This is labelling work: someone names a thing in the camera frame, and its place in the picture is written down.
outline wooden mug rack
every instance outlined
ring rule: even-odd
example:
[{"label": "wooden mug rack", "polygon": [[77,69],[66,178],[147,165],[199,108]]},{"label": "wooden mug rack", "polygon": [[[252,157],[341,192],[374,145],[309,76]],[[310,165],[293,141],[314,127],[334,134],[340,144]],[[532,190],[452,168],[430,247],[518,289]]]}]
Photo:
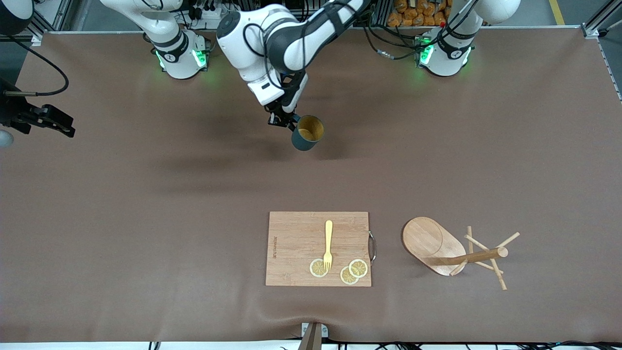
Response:
[{"label": "wooden mug rack", "polygon": [[[508,256],[506,245],[512,242],[520,233],[516,232],[508,239],[489,249],[473,238],[471,227],[467,227],[465,238],[468,240],[468,253],[462,244],[438,222],[428,217],[416,217],[410,220],[402,231],[402,242],[408,252],[421,260],[432,271],[443,276],[455,276],[468,263],[475,263],[494,271],[502,290],[508,290],[503,280],[503,271],[499,269],[496,259]],[[482,249],[473,252],[473,245]],[[491,265],[484,263],[490,260]]]}]

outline cutting board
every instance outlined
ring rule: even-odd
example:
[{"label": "cutting board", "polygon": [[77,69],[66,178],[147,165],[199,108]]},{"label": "cutting board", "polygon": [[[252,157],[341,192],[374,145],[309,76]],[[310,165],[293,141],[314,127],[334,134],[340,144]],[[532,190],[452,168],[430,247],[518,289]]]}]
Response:
[{"label": "cutting board", "polygon": [[[333,266],[321,278],[309,265],[323,258],[325,222],[333,221]],[[266,263],[267,286],[371,286],[369,261],[369,215],[367,212],[270,212]],[[341,269],[362,259],[367,275],[353,285],[341,281]]]}]

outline cutting board handle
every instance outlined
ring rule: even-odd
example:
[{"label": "cutting board handle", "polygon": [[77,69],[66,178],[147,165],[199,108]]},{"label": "cutting board handle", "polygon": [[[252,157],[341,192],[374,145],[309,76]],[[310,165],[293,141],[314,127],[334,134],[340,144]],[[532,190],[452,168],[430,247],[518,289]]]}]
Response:
[{"label": "cutting board handle", "polygon": [[367,249],[369,251],[369,265],[372,266],[374,265],[374,260],[376,259],[376,239],[374,238],[374,235],[371,234],[371,231],[369,232],[369,241],[371,241],[371,246],[368,244],[367,245]]}]

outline dark green mug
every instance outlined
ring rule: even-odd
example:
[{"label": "dark green mug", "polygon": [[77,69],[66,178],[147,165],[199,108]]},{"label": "dark green mug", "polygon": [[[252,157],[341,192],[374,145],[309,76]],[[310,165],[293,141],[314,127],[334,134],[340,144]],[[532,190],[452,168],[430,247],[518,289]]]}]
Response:
[{"label": "dark green mug", "polygon": [[292,144],[299,151],[308,151],[324,136],[324,124],[312,115],[299,117],[294,115],[298,122],[296,129],[292,132]]}]

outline fork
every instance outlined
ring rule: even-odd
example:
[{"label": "fork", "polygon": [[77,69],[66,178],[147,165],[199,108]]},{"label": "fork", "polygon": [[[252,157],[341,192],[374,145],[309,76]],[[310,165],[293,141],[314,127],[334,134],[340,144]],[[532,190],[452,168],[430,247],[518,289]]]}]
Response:
[{"label": "fork", "polygon": [[333,255],[330,253],[330,241],[333,238],[333,222],[326,220],[326,252],[324,253],[324,270],[330,271],[333,265]]}]

